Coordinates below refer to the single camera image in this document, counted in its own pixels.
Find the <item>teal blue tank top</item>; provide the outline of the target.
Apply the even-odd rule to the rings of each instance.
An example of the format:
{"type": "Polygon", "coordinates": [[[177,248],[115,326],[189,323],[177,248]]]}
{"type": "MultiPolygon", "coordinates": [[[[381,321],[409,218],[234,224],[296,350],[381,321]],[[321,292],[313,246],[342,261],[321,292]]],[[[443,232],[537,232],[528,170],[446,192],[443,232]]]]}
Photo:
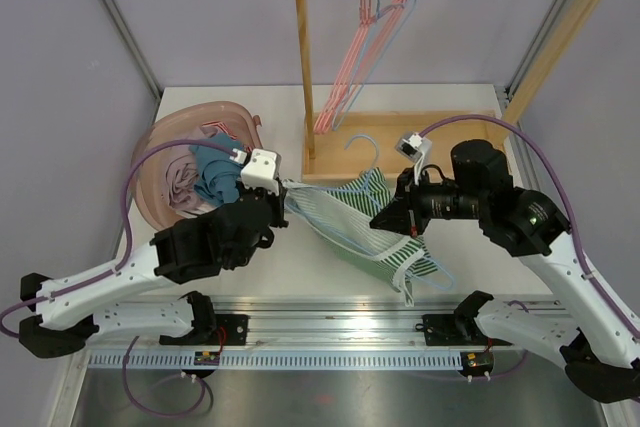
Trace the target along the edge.
{"type": "Polygon", "coordinates": [[[230,155],[215,148],[192,145],[198,179],[194,192],[214,207],[234,203],[239,199],[236,181],[242,166],[231,160],[230,155]]]}

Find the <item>mauve pink tank top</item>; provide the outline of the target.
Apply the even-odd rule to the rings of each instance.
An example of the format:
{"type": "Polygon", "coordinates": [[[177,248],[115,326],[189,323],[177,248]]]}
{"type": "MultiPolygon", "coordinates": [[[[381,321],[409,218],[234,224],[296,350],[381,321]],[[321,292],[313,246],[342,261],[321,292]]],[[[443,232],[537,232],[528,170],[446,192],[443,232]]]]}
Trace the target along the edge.
{"type": "Polygon", "coordinates": [[[175,211],[195,212],[204,204],[194,189],[199,173],[190,148],[191,145],[169,148],[160,170],[163,199],[175,211]]]}

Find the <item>red white striped tank top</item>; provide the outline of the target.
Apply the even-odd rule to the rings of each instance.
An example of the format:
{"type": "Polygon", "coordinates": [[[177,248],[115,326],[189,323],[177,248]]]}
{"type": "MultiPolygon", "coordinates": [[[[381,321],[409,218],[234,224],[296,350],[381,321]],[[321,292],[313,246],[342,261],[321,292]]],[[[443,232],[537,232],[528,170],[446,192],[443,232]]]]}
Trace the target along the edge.
{"type": "Polygon", "coordinates": [[[223,121],[211,121],[211,122],[203,123],[200,125],[200,130],[206,137],[209,137],[209,138],[215,137],[220,133],[224,133],[227,137],[229,137],[232,140],[238,139],[235,133],[223,121]]]}

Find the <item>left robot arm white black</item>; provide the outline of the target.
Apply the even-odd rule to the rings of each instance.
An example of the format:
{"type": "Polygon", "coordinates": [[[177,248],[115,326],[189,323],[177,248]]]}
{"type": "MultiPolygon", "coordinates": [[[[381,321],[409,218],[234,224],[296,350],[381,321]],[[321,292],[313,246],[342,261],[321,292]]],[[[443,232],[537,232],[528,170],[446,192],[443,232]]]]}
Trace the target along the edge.
{"type": "Polygon", "coordinates": [[[32,316],[20,321],[18,341],[41,359],[58,358],[96,340],[152,336],[170,346],[203,345],[216,335],[211,299],[192,291],[167,303],[138,303],[135,296],[249,264],[285,228],[286,190],[244,189],[234,203],[183,219],[156,233],[122,260],[63,279],[29,274],[21,299],[32,316]]]}

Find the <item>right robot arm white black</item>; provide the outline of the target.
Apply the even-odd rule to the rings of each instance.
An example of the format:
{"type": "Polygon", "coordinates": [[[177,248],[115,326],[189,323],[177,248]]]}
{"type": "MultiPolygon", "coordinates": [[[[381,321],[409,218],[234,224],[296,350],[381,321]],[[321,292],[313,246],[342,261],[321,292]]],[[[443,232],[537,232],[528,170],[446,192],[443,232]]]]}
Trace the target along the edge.
{"type": "Polygon", "coordinates": [[[486,140],[451,150],[453,175],[430,180],[431,143],[418,134],[397,151],[412,161],[398,176],[374,229],[416,237],[433,219],[475,220],[489,241],[528,267],[571,315],[564,330],[541,317],[475,291],[454,311],[454,331],[466,343],[497,339],[520,346],[564,370],[600,403],[639,397],[638,317],[624,307],[576,245],[577,230],[545,194],[515,186],[505,154],[486,140]]]}

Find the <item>wooden clothes rack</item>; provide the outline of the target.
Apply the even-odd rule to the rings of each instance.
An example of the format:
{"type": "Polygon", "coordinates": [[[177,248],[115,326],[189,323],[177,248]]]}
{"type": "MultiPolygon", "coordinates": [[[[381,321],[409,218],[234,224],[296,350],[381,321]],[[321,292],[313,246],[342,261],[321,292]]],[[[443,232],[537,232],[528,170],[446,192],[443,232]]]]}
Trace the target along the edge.
{"type": "MultiPolygon", "coordinates": [[[[436,128],[428,134],[432,141],[432,156],[446,166],[449,150],[455,142],[476,134],[494,147],[506,152],[510,148],[510,127],[516,125],[532,100],[550,76],[551,72],[569,48],[574,38],[591,17],[601,0],[573,0],[562,15],[557,26],[541,52],[536,56],[526,73],[519,90],[508,102],[504,112],[480,108],[473,110],[460,104],[436,108],[433,102],[425,107],[410,109],[405,100],[392,103],[399,89],[388,87],[381,100],[375,100],[369,110],[345,115],[345,126],[337,130],[325,129],[317,132],[315,123],[321,114],[314,108],[314,90],[311,74],[311,37],[308,19],[308,1],[295,0],[298,22],[298,37],[304,99],[304,144],[302,154],[302,178],[323,186],[350,181],[364,169],[367,148],[347,146],[350,134],[363,134],[377,143],[378,154],[374,159],[387,179],[395,179],[408,167],[408,160],[395,150],[396,142],[410,129],[422,130],[441,121],[447,115],[459,116],[459,121],[436,128]]],[[[372,0],[362,0],[359,9],[372,14],[372,0]]]]}

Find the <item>aluminium mounting rail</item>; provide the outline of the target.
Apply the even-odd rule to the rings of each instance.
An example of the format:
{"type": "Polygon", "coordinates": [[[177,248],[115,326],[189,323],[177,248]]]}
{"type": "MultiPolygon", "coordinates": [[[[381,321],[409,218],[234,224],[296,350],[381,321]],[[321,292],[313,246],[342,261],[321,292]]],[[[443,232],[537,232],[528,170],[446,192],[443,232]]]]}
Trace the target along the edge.
{"type": "Polygon", "coordinates": [[[226,346],[282,342],[408,342],[426,314],[451,314],[461,296],[440,295],[413,306],[389,299],[139,296],[98,310],[89,347],[124,345],[226,346]]]}

